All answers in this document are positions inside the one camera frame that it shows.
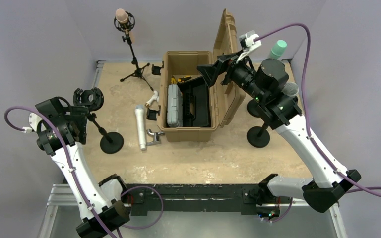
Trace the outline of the white microphone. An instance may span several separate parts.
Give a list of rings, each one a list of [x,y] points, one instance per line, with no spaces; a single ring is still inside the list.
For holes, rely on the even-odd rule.
[[[146,150],[146,131],[145,131],[145,123],[144,123],[144,106],[137,105],[135,107],[135,116],[137,123],[137,134],[139,141],[139,148],[141,151]]]

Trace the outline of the pink microphone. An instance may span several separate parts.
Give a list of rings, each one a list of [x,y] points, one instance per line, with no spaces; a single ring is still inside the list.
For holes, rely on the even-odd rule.
[[[115,12],[114,25],[119,31],[129,36],[132,43],[134,42],[134,35],[131,31],[135,26],[135,19],[131,13],[122,8],[117,9]]]

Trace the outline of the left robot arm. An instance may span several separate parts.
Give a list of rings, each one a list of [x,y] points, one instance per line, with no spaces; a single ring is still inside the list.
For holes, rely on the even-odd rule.
[[[128,189],[117,174],[98,182],[86,162],[83,143],[89,110],[84,106],[63,106],[61,97],[36,104],[40,118],[35,131],[38,147],[50,155],[64,175],[80,212],[76,227],[82,238],[115,237],[115,230],[129,221],[123,202]]]

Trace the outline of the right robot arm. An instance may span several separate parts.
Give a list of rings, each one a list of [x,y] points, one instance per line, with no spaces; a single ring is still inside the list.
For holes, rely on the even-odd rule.
[[[207,86],[213,86],[217,78],[224,75],[222,85],[234,83],[256,102],[264,124],[248,131],[251,145],[266,146],[269,142],[267,129],[275,130],[312,175],[311,178],[289,178],[270,174],[259,183],[258,203],[286,196],[306,201],[317,212],[327,211],[360,180],[360,173],[347,169],[329,151],[317,149],[313,136],[308,134],[307,119],[298,106],[297,97],[283,91],[289,75],[281,61],[265,59],[258,70],[254,70],[245,60],[238,61],[238,57],[238,53],[220,55],[214,64],[199,65],[197,70]]]

